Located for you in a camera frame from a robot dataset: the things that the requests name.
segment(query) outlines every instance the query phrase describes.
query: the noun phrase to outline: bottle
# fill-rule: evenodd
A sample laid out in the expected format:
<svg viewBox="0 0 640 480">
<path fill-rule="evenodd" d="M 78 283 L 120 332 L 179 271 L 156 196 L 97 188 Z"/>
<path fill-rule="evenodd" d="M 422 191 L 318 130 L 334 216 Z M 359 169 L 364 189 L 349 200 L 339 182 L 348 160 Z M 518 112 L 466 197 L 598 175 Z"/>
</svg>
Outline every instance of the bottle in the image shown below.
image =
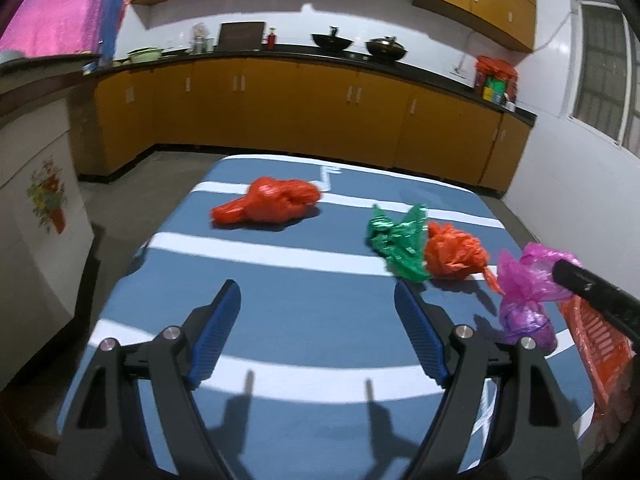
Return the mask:
<svg viewBox="0 0 640 480">
<path fill-rule="evenodd" d="M 274 50 L 276 48 L 276 35 L 275 27 L 269 27 L 269 35 L 267 36 L 267 50 Z"/>
</svg>

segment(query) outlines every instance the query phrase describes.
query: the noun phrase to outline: crumpled plastic bag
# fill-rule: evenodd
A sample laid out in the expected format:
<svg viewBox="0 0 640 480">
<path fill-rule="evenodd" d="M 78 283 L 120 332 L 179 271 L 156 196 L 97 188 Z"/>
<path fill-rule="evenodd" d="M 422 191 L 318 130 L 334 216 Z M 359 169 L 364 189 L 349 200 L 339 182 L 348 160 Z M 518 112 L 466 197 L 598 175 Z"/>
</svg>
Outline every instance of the crumpled plastic bag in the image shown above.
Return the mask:
<svg viewBox="0 0 640 480">
<path fill-rule="evenodd" d="M 543 244 L 527 244 L 520 260 L 507 251 L 498 256 L 498 283 L 504 291 L 500 303 L 500 324 L 505 342 L 515 344 L 524 336 L 532 337 L 547 352 L 558 346 L 556 330 L 543 301 L 568 300 L 572 293 L 553 281 L 551 271 L 558 260 L 581 266 L 571 253 L 563 253 Z"/>
<path fill-rule="evenodd" d="M 464 280 L 470 274 L 482 273 L 489 288 L 502 294 L 498 281 L 488 268 L 489 254 L 480 240 L 456 229 L 452 224 L 429 222 L 429 240 L 424 247 L 427 270 L 434 278 Z"/>
<path fill-rule="evenodd" d="M 249 186 L 247 194 L 211 210 L 216 224 L 253 221 L 283 223 L 302 218 L 320 200 L 320 192 L 304 180 L 276 180 L 262 176 Z"/>
<path fill-rule="evenodd" d="M 367 225 L 367 241 L 384 256 L 395 273 L 411 282 L 423 282 L 431 277 L 422 265 L 426 208 L 414 205 L 402 221 L 394 222 L 377 205 Z"/>
</svg>

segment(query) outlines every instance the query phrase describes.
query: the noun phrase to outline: silver bolt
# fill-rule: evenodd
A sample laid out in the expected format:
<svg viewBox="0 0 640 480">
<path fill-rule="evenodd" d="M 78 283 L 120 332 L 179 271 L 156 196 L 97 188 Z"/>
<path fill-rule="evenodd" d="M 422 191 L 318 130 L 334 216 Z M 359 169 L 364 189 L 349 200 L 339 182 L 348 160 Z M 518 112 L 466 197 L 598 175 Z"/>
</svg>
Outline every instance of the silver bolt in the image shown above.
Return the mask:
<svg viewBox="0 0 640 480">
<path fill-rule="evenodd" d="M 107 339 L 103 339 L 102 341 L 100 341 L 99 348 L 103 352 L 109 352 L 116 348 L 117 345 L 118 342 L 113 337 L 108 337 Z"/>
<path fill-rule="evenodd" d="M 520 340 L 520 344 L 527 350 L 533 350 L 536 347 L 536 341 L 532 337 L 525 336 Z"/>
<path fill-rule="evenodd" d="M 178 339 L 180 337 L 180 327 L 179 326 L 168 326 L 164 330 L 162 330 L 162 337 L 165 339 Z"/>
<path fill-rule="evenodd" d="M 458 325 L 456 327 L 456 335 L 460 339 L 469 339 L 474 334 L 474 329 L 469 325 Z"/>
</svg>

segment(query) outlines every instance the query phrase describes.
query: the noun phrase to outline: pink plastic bag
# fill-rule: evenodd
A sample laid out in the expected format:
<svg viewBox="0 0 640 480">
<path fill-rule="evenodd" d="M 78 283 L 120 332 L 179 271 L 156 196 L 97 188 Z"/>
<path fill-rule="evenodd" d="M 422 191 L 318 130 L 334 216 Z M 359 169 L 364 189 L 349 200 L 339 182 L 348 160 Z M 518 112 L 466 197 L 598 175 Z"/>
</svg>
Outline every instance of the pink plastic bag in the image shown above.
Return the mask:
<svg viewBox="0 0 640 480">
<path fill-rule="evenodd" d="M 500 303 L 500 324 L 505 342 L 515 344 L 524 336 L 532 337 L 547 352 L 558 346 L 556 330 L 543 301 L 568 300 L 572 294 L 556 284 L 551 270 L 558 260 L 580 266 L 571 253 L 563 253 L 543 244 L 527 244 L 520 260 L 507 251 L 498 256 L 498 283 L 504 291 Z"/>
</svg>

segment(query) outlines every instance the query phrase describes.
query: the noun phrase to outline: red bag on countertop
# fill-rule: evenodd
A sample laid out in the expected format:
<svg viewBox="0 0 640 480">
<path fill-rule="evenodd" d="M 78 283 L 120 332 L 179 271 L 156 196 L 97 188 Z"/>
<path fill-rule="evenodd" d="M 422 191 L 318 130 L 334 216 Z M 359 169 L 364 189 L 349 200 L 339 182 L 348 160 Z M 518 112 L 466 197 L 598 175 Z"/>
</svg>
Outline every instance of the red bag on countertop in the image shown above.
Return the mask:
<svg viewBox="0 0 640 480">
<path fill-rule="evenodd" d="M 211 219 L 217 224 L 244 221 L 279 224 L 302 218 L 318 200 L 318 188 L 304 180 L 262 176 L 249 186 L 245 196 L 213 208 Z"/>
<path fill-rule="evenodd" d="M 489 254 L 480 240 L 456 229 L 452 224 L 440 226 L 429 222 L 429 240 L 424 247 L 427 270 L 434 278 L 464 280 L 470 274 L 482 273 L 489 288 L 503 294 L 495 275 L 487 269 Z"/>
</svg>

